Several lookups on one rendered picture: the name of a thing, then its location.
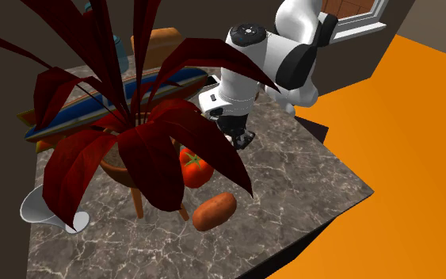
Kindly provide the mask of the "teal bottle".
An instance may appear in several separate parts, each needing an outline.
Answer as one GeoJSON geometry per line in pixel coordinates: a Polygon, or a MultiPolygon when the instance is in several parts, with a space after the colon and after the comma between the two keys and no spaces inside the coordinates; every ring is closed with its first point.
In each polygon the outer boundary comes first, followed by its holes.
{"type": "MultiPolygon", "coordinates": [[[[87,2],[84,6],[84,14],[83,15],[85,16],[85,14],[90,12],[91,10],[92,10],[91,3],[87,2]]],[[[97,32],[93,33],[94,39],[100,44],[99,35],[100,34],[97,32]]],[[[115,44],[116,56],[118,58],[120,73],[123,74],[129,68],[128,56],[126,54],[126,51],[124,50],[124,45],[123,45],[121,39],[114,34],[113,34],[112,38],[113,38],[113,41],[115,44]]]]}

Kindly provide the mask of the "dark robot stand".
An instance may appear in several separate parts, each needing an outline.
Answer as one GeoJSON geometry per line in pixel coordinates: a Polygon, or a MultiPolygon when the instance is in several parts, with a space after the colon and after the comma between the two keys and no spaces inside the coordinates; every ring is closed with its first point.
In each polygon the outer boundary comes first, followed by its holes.
{"type": "Polygon", "coordinates": [[[324,143],[327,132],[329,131],[328,127],[298,116],[295,116],[295,119],[303,127],[305,127],[305,129],[308,130],[308,132],[312,134],[320,143],[324,143]]]}

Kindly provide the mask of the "dark red potted plant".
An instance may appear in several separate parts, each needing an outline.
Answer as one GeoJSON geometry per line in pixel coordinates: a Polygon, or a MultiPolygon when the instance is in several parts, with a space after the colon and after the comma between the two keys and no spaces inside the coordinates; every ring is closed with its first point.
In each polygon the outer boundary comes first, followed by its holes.
{"type": "Polygon", "coordinates": [[[75,213],[101,160],[112,147],[133,186],[156,208],[181,208],[185,183],[175,143],[181,143],[245,190],[251,181],[242,160],[216,124],[191,102],[152,105],[158,88],[186,66],[224,67],[270,85],[250,58],[219,39],[187,38],[164,60],[153,82],[139,83],[127,101],[106,0],[90,0],[81,13],[72,0],[21,0],[38,14],[92,69],[85,78],[103,96],[106,115],[91,129],[60,140],[44,170],[42,197],[65,224],[75,213]]]}

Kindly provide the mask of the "orange wooden chair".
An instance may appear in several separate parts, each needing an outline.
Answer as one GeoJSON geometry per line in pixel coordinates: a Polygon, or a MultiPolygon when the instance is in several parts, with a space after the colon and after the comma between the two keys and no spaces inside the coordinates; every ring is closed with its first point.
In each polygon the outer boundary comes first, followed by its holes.
{"type": "Polygon", "coordinates": [[[185,38],[173,27],[153,29],[147,47],[143,70],[160,67],[185,38]]]}

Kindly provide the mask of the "white funnel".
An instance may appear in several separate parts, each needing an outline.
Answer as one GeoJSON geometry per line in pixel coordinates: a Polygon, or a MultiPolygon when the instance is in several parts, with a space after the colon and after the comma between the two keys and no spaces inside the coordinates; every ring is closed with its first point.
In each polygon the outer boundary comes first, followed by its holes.
{"type": "Polygon", "coordinates": [[[89,224],[90,215],[81,207],[78,207],[73,220],[74,228],[68,226],[48,208],[42,194],[43,185],[39,185],[22,201],[20,215],[25,222],[30,224],[54,225],[62,228],[69,234],[79,233],[89,224]]]}

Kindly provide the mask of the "brown potato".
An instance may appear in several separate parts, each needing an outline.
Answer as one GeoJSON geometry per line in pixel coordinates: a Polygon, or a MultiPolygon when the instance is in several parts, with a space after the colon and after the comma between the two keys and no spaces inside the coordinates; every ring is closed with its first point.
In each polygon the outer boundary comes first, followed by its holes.
{"type": "Polygon", "coordinates": [[[232,193],[221,193],[201,204],[193,213],[193,226],[208,231],[225,223],[234,214],[237,201],[232,193]]]}

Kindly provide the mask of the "red tomato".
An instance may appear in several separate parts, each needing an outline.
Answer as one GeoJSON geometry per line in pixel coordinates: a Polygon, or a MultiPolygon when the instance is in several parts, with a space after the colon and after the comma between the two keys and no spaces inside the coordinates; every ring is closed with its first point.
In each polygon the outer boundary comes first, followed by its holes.
{"type": "Polygon", "coordinates": [[[191,189],[200,188],[214,174],[214,168],[188,148],[179,154],[181,170],[185,186],[191,189]]]}

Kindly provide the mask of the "white framed window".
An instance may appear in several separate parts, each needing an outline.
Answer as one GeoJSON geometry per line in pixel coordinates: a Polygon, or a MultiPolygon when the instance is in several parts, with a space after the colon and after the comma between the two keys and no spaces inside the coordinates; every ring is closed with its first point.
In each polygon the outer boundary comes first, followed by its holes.
{"type": "Polygon", "coordinates": [[[384,29],[387,25],[380,21],[388,0],[373,0],[369,11],[360,5],[359,14],[343,17],[333,31],[330,43],[352,39],[384,29]]]}

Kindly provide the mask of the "blue striped surfboard model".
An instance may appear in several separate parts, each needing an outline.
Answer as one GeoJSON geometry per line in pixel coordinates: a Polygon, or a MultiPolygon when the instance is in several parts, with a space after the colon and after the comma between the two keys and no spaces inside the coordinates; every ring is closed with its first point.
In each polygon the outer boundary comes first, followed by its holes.
{"type": "MultiPolygon", "coordinates": [[[[203,88],[217,83],[211,75],[196,67],[184,67],[172,75],[169,80],[176,86],[160,85],[151,103],[148,103],[149,93],[141,101],[141,110],[150,111],[160,102],[184,98],[189,100],[203,88]]],[[[90,128],[92,123],[107,114],[107,110],[114,111],[114,105],[97,91],[83,95],[63,105],[51,123],[39,131],[35,130],[36,119],[33,110],[20,113],[17,117],[29,126],[25,133],[25,140],[36,145],[36,152],[47,150],[61,139],[73,135],[83,129],[90,128]]]]}

